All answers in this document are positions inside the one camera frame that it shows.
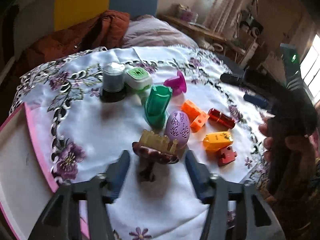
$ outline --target magenta plastic toy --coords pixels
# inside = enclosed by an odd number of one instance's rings
[[[178,70],[176,77],[167,79],[163,85],[172,89],[173,96],[187,92],[187,84],[180,70]]]
[[[178,140],[177,148],[183,148],[190,135],[190,121],[185,112],[175,111],[171,113],[165,127],[165,134],[170,141]]]

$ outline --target pillow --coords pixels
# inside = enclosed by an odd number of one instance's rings
[[[175,44],[198,48],[196,42],[189,36],[151,15],[143,15],[138,17],[136,21],[130,21],[122,41],[122,48]]]

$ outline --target green label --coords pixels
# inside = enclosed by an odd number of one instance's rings
[[[130,69],[128,71],[128,74],[132,76],[134,79],[138,79],[138,80],[148,77],[148,72],[140,67],[135,67],[133,69]]]

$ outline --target brown jacket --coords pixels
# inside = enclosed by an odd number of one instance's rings
[[[14,66],[14,75],[22,76],[42,63],[86,49],[120,47],[129,19],[128,13],[107,10],[86,22],[44,36],[23,51]]]

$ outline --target purple egg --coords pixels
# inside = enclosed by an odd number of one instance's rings
[[[190,121],[187,114],[182,111],[171,113],[165,126],[165,134],[170,141],[178,140],[178,148],[184,147],[190,135]]]

